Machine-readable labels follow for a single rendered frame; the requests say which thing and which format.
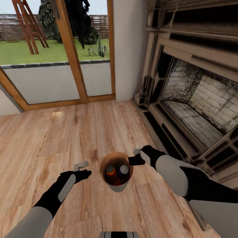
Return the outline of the can of soda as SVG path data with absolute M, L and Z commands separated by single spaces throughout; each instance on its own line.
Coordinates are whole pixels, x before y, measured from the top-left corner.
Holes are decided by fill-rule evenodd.
M 112 185 L 113 186 L 121 186 L 121 185 L 123 185 L 123 180 L 118 178 L 118 180 L 115 183 L 113 183 Z
M 123 165 L 119 168 L 119 170 L 118 170 L 118 175 L 117 175 L 117 177 L 118 177 L 119 179 L 124 179 L 124 178 L 127 176 L 128 173 L 129 173 L 129 168 L 128 168 L 128 166 L 125 165 L 125 164 L 123 164 Z
M 116 173 L 116 169 L 112 166 L 109 165 L 106 167 L 106 176 L 109 180 L 109 182 L 113 183 L 117 179 L 118 172 Z

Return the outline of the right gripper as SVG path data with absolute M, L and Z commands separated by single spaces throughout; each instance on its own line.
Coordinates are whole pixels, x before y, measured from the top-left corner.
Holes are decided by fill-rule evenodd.
M 138 161 L 138 155 L 129 157 L 127 160 L 129 161 L 130 166 L 139 166 L 139 165 L 144 165 L 145 164 L 145 162 L 141 163 L 141 162 Z

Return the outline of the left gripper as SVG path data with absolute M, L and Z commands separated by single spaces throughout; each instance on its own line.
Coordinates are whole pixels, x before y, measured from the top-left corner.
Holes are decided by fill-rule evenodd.
M 77 173 L 79 175 L 79 180 L 77 182 L 80 182 L 81 180 L 87 179 L 92 174 L 91 171 L 87 171 L 87 170 L 77 171 L 77 172 L 74 172 L 74 173 Z

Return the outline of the trash can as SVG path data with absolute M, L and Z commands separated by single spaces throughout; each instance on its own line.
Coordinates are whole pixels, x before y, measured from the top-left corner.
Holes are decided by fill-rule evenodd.
M 112 152 L 108 155 L 106 155 L 103 160 L 101 161 L 100 164 L 100 175 L 102 177 L 102 179 L 104 180 L 104 182 L 115 192 L 122 192 L 127 184 L 129 183 L 133 172 L 134 172 L 134 166 L 130 166 L 129 165 L 129 161 L 127 160 L 129 158 L 128 155 L 126 155 L 125 153 L 122 152 Z M 121 186 L 113 186 L 112 184 L 115 183 L 111 183 L 109 182 L 107 176 L 106 176 L 106 167 L 109 165 L 112 165 L 115 169 L 116 169 L 116 173 L 118 172 L 119 168 L 123 165 L 127 165 L 129 168 L 129 173 L 127 174 L 127 176 L 123 179 L 123 185 Z M 118 180 L 118 177 L 117 179 Z

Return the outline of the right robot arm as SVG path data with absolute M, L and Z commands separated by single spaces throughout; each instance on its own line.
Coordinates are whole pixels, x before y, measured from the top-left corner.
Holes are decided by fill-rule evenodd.
M 220 235 L 238 238 L 238 191 L 219 184 L 199 168 L 160 152 L 150 145 L 134 149 L 130 166 L 147 162 L 171 190 L 184 197 Z

